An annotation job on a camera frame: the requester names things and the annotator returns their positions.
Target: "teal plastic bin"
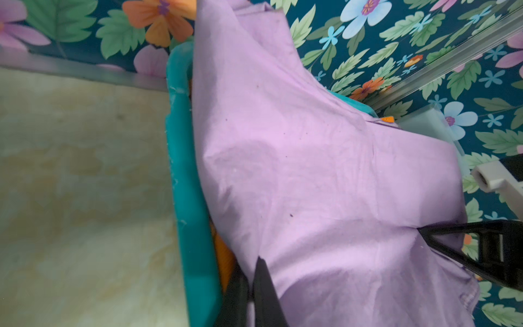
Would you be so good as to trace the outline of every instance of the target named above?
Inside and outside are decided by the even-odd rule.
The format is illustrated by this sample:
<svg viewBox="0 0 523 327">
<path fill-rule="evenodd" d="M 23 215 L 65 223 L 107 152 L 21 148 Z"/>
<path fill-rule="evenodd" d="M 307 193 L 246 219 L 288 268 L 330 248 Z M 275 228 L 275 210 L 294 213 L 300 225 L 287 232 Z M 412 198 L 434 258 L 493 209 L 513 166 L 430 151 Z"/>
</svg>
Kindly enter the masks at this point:
<svg viewBox="0 0 523 327">
<path fill-rule="evenodd" d="M 214 324 L 222 303 L 209 214 L 196 169 L 189 79 L 193 43 L 175 47 L 167 62 L 170 114 L 165 121 L 178 242 L 191 327 Z"/>
</svg>

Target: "lavender fabric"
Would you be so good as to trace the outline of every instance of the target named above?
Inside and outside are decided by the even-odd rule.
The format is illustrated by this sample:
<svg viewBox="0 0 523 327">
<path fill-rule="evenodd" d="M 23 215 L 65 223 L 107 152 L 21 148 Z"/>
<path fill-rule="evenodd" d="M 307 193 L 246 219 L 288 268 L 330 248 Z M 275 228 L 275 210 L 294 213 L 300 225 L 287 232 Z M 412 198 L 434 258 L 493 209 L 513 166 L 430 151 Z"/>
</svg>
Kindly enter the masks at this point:
<svg viewBox="0 0 523 327">
<path fill-rule="evenodd" d="M 202 188 L 250 281 L 266 260 L 289 325 L 474 326 L 476 280 L 416 230 L 467 219 L 452 146 L 331 95 L 267 4 L 199 0 L 197 15 Z"/>
</svg>

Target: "metal trim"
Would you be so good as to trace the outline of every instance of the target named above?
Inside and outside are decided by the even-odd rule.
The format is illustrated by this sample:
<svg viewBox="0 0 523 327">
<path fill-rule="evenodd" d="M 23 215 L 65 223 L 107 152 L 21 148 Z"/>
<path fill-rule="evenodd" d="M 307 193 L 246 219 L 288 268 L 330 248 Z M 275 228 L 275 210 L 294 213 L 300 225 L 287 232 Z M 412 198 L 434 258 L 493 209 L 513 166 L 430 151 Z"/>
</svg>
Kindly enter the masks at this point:
<svg viewBox="0 0 523 327">
<path fill-rule="evenodd" d="M 521 30 L 523 30 L 523 8 L 503 17 L 496 24 L 463 42 L 454 50 L 408 76 L 366 104 L 376 112 L 380 112 L 438 77 L 449 73 L 460 64 L 505 42 Z"/>
</svg>

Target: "floor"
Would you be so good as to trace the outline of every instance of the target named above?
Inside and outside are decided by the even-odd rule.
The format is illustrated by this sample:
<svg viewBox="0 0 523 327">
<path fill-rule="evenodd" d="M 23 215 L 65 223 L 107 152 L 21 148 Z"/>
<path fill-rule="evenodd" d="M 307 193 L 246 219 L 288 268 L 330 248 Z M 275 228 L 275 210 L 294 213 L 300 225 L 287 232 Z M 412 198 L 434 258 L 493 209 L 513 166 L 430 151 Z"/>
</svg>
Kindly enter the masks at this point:
<svg viewBox="0 0 523 327">
<path fill-rule="evenodd" d="M 166 93 L 0 69 L 0 325 L 187 326 Z"/>
</svg>

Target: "blue flower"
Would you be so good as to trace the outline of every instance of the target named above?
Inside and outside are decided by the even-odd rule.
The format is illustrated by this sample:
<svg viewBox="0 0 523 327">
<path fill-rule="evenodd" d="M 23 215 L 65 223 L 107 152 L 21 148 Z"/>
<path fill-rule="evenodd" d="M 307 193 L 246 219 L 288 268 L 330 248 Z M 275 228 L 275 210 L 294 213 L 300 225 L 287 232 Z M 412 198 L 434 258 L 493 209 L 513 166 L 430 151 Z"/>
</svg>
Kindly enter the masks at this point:
<svg viewBox="0 0 523 327">
<path fill-rule="evenodd" d="M 439 110 L 441 110 L 443 108 L 443 106 L 441 105 L 442 103 L 445 103 L 447 102 L 447 98 L 439 98 L 439 95 L 435 95 L 434 96 L 434 100 L 429 100 L 428 101 L 430 104 L 433 104 L 436 106 L 436 108 L 438 108 Z"/>
<path fill-rule="evenodd" d="M 429 24 L 433 18 L 429 19 L 430 17 L 430 14 L 428 14 L 427 16 L 423 17 L 423 20 L 416 23 L 412 28 L 412 31 L 409 33 L 409 34 L 414 34 L 415 32 L 421 32 L 421 30 L 423 29 L 423 27 L 427 24 Z"/>
<path fill-rule="evenodd" d="M 469 18 L 470 22 L 468 24 L 476 24 L 482 17 L 485 17 L 486 15 L 490 14 L 490 8 L 492 5 L 488 6 L 487 8 L 483 9 L 483 11 L 479 14 L 476 14 Z"/>
<path fill-rule="evenodd" d="M 486 218 L 486 219 L 490 219 L 490 220 L 496 220 L 496 219 L 508 220 L 508 219 L 505 218 L 505 217 L 498 217 L 496 211 L 492 211 L 492 216 L 485 215 L 485 218 Z"/>
<path fill-rule="evenodd" d="M 315 76 L 314 78 L 319 82 L 319 81 L 322 80 L 322 77 L 325 76 L 325 75 L 327 75 L 327 74 L 325 74 L 323 71 L 320 71 L 318 73 L 318 76 Z"/>
<path fill-rule="evenodd" d="M 397 65 L 400 66 L 401 64 L 406 63 L 406 62 L 408 61 L 408 59 L 409 59 L 410 57 L 412 57 L 413 55 L 414 55 L 413 53 L 411 53 L 411 54 L 409 54 L 409 55 L 404 55 L 404 56 L 403 56 L 403 59 L 402 59 L 402 60 L 399 60 L 399 61 L 397 62 Z"/>
<path fill-rule="evenodd" d="M 415 70 L 416 69 L 416 65 L 412 65 L 410 66 L 408 69 L 404 70 L 402 73 L 401 73 L 401 76 L 405 75 L 405 74 L 408 74 L 410 73 L 411 71 Z"/>
<path fill-rule="evenodd" d="M 501 126 L 501 123 L 498 120 L 503 119 L 503 115 L 499 115 L 496 118 L 494 118 L 494 115 L 488 114 L 488 119 L 483 119 L 483 122 L 488 122 L 487 127 L 490 128 L 492 125 Z"/>
<path fill-rule="evenodd" d="M 500 80 L 498 77 L 505 75 L 505 71 L 504 70 L 499 71 L 494 76 L 492 75 L 491 71 L 486 71 L 485 75 L 487 75 L 487 77 L 483 77 L 478 80 L 478 82 L 481 82 L 481 83 L 486 82 L 485 87 L 489 87 L 492 83 L 501 85 L 503 83 L 503 81 Z"/>
<path fill-rule="evenodd" d="M 343 30 L 345 29 L 345 26 L 340 26 L 336 31 L 334 31 L 334 26 L 330 26 L 327 30 L 327 37 L 326 38 L 322 38 L 320 40 L 320 43 L 325 43 L 325 45 L 323 45 L 323 48 L 322 50 L 325 50 L 327 49 L 328 45 L 332 43 L 333 46 L 336 45 L 336 43 L 338 43 L 338 38 L 337 36 L 343 32 Z"/>
<path fill-rule="evenodd" d="M 503 56 L 503 55 L 507 54 L 507 51 L 501 51 L 501 49 L 503 49 L 503 44 L 498 45 L 496 50 L 494 50 L 494 49 L 488 50 L 487 53 L 489 53 L 489 54 L 485 56 L 485 59 L 492 57 L 492 60 L 497 61 L 497 59 L 498 59 L 497 56 L 499 56 L 499 55 Z"/>
</svg>

